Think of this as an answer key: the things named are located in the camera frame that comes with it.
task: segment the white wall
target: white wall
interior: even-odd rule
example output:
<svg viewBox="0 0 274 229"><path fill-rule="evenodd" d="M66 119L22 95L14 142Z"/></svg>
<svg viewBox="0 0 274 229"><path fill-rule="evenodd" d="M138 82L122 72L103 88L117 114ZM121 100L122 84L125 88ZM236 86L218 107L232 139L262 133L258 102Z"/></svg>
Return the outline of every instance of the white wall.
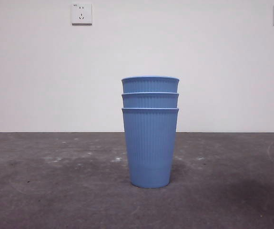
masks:
<svg viewBox="0 0 274 229"><path fill-rule="evenodd" d="M181 79L178 131L274 131L274 0L0 0L0 132L123 131L121 78Z"/></svg>

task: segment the ribbed cup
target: ribbed cup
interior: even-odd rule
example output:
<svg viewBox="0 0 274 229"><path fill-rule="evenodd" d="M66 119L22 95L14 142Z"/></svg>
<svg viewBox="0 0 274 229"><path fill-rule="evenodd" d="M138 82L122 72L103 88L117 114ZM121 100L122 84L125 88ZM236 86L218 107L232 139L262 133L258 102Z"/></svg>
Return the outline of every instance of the ribbed cup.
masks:
<svg viewBox="0 0 274 229"><path fill-rule="evenodd" d="M124 108L176 108L178 93L136 92L122 94Z"/></svg>
<svg viewBox="0 0 274 229"><path fill-rule="evenodd" d="M178 108L122 108L132 184L163 187L170 182Z"/></svg>
<svg viewBox="0 0 274 229"><path fill-rule="evenodd" d="M177 92L179 79L169 76L133 76L122 79L123 92Z"/></svg>

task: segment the stacked cups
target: stacked cups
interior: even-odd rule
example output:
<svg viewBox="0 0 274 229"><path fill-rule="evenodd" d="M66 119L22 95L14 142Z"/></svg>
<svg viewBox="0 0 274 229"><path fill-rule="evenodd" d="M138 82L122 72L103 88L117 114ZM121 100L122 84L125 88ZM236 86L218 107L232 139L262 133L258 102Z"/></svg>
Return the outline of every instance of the stacked cups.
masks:
<svg viewBox="0 0 274 229"><path fill-rule="evenodd" d="M135 186L155 188L170 182L179 110L178 82L167 76L122 79L127 157Z"/></svg>

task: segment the concrete floor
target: concrete floor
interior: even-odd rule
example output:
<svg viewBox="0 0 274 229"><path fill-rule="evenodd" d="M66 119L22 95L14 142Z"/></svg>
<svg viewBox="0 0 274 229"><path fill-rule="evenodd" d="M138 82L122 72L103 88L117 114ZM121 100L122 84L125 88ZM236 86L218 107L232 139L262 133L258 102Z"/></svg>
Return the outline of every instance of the concrete floor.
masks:
<svg viewBox="0 0 274 229"><path fill-rule="evenodd" d="M65 228L274 229L274 134L179 133L143 189L123 133L0 133L0 229Z"/></svg>

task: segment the cup rim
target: cup rim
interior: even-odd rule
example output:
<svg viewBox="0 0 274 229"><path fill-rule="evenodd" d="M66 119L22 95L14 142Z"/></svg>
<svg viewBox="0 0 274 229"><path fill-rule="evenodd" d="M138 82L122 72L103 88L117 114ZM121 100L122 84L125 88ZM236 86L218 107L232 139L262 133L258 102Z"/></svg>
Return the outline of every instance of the cup rim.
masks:
<svg viewBox="0 0 274 229"><path fill-rule="evenodd" d="M128 93L123 93L122 96L124 95L130 95L130 94L178 94L177 92L128 92Z"/></svg>
<svg viewBox="0 0 274 229"><path fill-rule="evenodd" d="M178 107L123 107L122 110L179 110Z"/></svg>
<svg viewBox="0 0 274 229"><path fill-rule="evenodd" d="M139 75L139 76L130 76L123 78L122 81L129 80L129 79L136 79L136 78L166 78L166 79L173 79L179 81L178 78L171 77L171 76L164 76L164 75Z"/></svg>

